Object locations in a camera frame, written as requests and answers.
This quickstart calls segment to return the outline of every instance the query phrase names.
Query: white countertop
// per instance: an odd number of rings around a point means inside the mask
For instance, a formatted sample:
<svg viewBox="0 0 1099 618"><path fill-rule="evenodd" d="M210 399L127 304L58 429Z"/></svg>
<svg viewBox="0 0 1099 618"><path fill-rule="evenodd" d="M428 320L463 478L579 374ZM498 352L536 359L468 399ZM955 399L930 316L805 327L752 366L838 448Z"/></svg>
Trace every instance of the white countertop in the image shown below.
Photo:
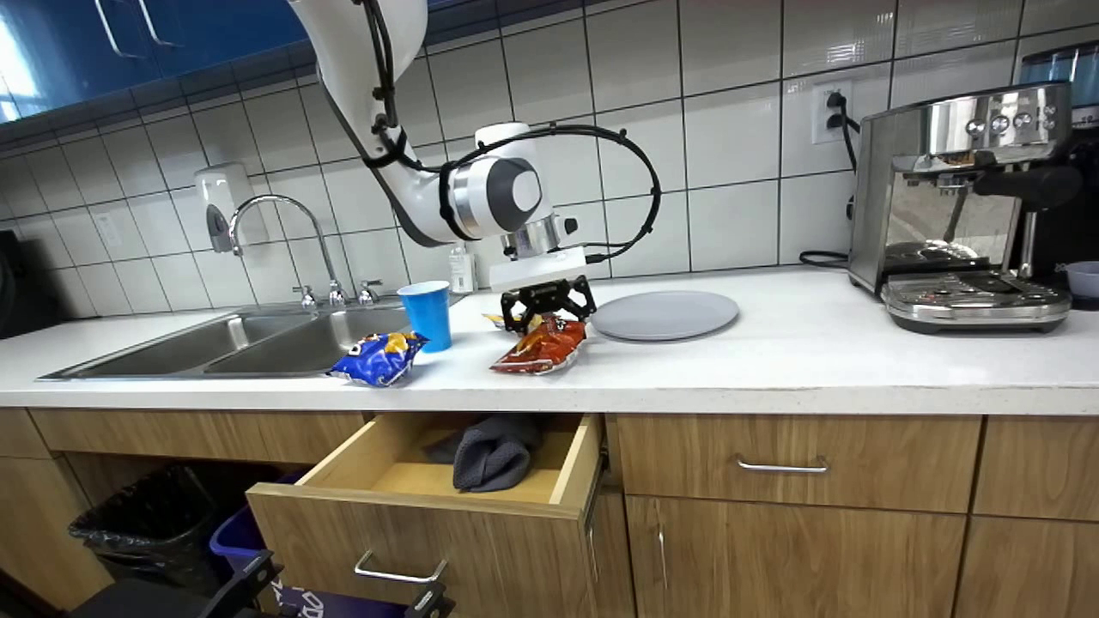
<svg viewBox="0 0 1099 618"><path fill-rule="evenodd" d="M487 372L511 336L483 311L498 295L455 304L455 345L424 352L398 387L343 379L279 380L42 380L42 374L213 320L152 316L69 321L0 344L0 409L347 409L347 413L912 413L912 416L1099 416L1099 311L1053 333L924 336L844 271L737 271L595 286L599 301L650 289L706 289L742 320L688 344L592 336L554 379Z"/></svg>

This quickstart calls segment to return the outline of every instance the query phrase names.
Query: power outlet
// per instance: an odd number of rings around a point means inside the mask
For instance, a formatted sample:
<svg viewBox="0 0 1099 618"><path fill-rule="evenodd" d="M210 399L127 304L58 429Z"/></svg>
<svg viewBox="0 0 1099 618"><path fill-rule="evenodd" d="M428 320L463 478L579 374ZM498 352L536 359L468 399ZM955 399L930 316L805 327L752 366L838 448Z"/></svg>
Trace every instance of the power outlet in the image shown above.
<svg viewBox="0 0 1099 618"><path fill-rule="evenodd" d="M849 96L849 111L852 111L852 94L856 94L852 83L825 83L825 86L813 86L813 89L812 89L812 145L843 142L838 130L829 130L829 116L832 116L829 96L832 96L832 94Z"/></svg>

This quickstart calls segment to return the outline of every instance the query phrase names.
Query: coffee machine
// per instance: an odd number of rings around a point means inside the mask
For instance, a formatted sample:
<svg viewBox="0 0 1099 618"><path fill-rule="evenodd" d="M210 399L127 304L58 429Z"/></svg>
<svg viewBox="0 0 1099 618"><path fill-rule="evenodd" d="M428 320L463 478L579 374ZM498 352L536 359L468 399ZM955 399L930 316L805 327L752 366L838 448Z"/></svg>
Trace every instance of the coffee machine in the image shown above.
<svg viewBox="0 0 1099 618"><path fill-rule="evenodd" d="M1034 280L1034 255L1042 215L1083 191L1068 145L1070 83L867 120L852 280L911 330L1053 330L1070 300Z"/></svg>

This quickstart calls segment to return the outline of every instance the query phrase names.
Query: faucet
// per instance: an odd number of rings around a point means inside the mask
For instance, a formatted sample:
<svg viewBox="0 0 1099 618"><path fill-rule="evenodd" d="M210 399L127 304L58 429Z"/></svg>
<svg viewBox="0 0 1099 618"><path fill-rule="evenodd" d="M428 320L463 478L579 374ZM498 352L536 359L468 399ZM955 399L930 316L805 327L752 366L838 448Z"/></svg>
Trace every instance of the faucet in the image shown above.
<svg viewBox="0 0 1099 618"><path fill-rule="evenodd" d="M279 206L279 198L290 203L290 206L294 206L294 210L302 210L302 213L309 215L313 234L316 234L316 242L319 242L324 269L326 269L326 276L331 276L326 304L331 304L331 308L343 308L347 300L343 300L343 289L340 289L340 279L335 279L331 247L324 242L319 224L316 224L316 215L313 215L313 210L309 210L305 203L299 203L299 198L292 198L292 197L279 197L279 191L262 191L262 197L245 198L245 203L237 206L237 213L230 215L230 230L226 230L230 249L234 249L237 258L245 255L245 242L239 242L239 219L245 219L245 213L254 210L254 206L262 206L262 203L274 203L274 206ZM316 304L309 286L294 286L294 293L302 293L302 304Z"/></svg>

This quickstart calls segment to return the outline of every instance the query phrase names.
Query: stainless steel sink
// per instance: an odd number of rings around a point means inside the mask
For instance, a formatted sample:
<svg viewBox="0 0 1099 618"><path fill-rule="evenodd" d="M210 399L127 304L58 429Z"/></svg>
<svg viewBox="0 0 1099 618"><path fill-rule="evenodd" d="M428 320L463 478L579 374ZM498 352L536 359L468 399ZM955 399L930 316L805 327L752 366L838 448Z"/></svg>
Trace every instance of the stainless steel sink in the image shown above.
<svg viewBox="0 0 1099 618"><path fill-rule="evenodd" d="M262 341L247 351L220 357L203 366L207 379L305 379L324 374L335 357L371 336L404 330L398 304L350 304L316 321Z"/></svg>
<svg viewBox="0 0 1099 618"><path fill-rule="evenodd" d="M161 341L61 366L47 379L200 379L203 364L313 321L309 311L234 311Z"/></svg>

